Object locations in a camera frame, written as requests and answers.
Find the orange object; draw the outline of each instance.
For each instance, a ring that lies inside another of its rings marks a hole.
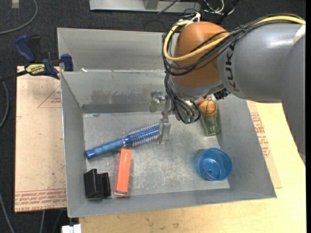
[[[125,196],[128,189],[128,181],[130,177],[132,151],[121,149],[118,161],[118,169],[115,183],[115,196]]]
[[[187,25],[183,28],[176,41],[174,57],[180,57],[190,53],[193,49],[203,44],[207,39],[210,39],[212,36],[220,32],[223,33],[216,36],[211,42],[227,36],[229,33],[221,26],[207,21],[194,22]],[[179,61],[177,64],[180,67],[190,65],[199,60],[199,58],[201,58],[206,52],[207,50],[186,60]],[[213,56],[199,64],[192,72],[181,76],[174,76],[174,80],[179,85],[185,87],[201,87],[218,82],[220,77],[217,70],[217,54],[218,53],[215,53]],[[172,72],[180,73],[184,72],[184,70],[172,69]]]
[[[218,105],[213,101],[204,101],[200,104],[201,116],[205,119],[215,118],[218,113]]]

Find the blue plastic container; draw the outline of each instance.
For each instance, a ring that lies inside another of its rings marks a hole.
[[[222,181],[232,172],[232,161],[228,154],[219,148],[198,152],[195,166],[199,174],[209,181]]]

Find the clamp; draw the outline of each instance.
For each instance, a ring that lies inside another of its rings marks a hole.
[[[4,77],[0,79],[0,82],[13,79],[25,74],[30,74],[32,76],[49,76],[52,78],[60,79],[60,74],[57,69],[54,68],[53,65],[63,63],[64,71],[73,71],[73,63],[72,58],[69,54],[63,54],[60,59],[50,62],[47,58],[43,58],[42,61],[37,62],[39,57],[41,57],[40,51],[40,37],[32,36],[28,38],[27,35],[22,35],[18,38],[14,46],[20,55],[24,56],[27,59],[27,64],[24,66],[24,70],[13,75]]]

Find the dark gray carpet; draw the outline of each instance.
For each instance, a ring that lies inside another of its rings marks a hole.
[[[10,8],[11,0],[0,0],[0,31],[17,27],[29,20],[35,7],[31,0],[20,0],[20,9]],[[15,72],[15,66],[26,63],[14,48],[14,41],[23,34],[39,35],[43,51],[50,52],[51,59],[57,59],[57,27],[118,29],[127,31],[163,32],[180,16],[172,14],[139,12],[90,12],[89,0],[36,0],[38,15],[27,27],[0,35],[0,75]],[[235,12],[228,16],[222,26],[226,29],[237,27],[268,13],[295,13],[305,18],[305,0],[241,0]],[[15,113],[16,81],[6,82],[10,95],[10,112],[7,121],[0,128],[0,193],[8,216],[17,233],[39,232],[42,212],[15,214],[14,169],[15,169]],[[5,96],[0,85],[0,120],[4,112]],[[43,232],[50,233],[59,214],[57,210],[47,211]],[[66,213],[60,218],[60,225],[69,224]],[[0,209],[0,232],[9,232],[9,227]]]

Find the gray metal bin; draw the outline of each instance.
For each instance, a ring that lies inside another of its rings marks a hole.
[[[219,101],[220,135],[207,137],[199,122],[184,125],[170,116],[171,134],[165,144],[153,141],[131,148],[128,196],[87,200],[83,174],[92,168],[108,172],[114,187],[118,153],[87,160],[84,151],[159,121],[161,106],[151,113],[149,103],[151,92],[165,90],[162,37],[161,33],[58,29],[58,38],[59,53],[69,53],[75,64],[74,72],[61,75],[69,217],[276,196],[247,103],[229,96]],[[195,153],[210,147],[222,148],[232,159],[227,180],[209,182],[196,173]]]

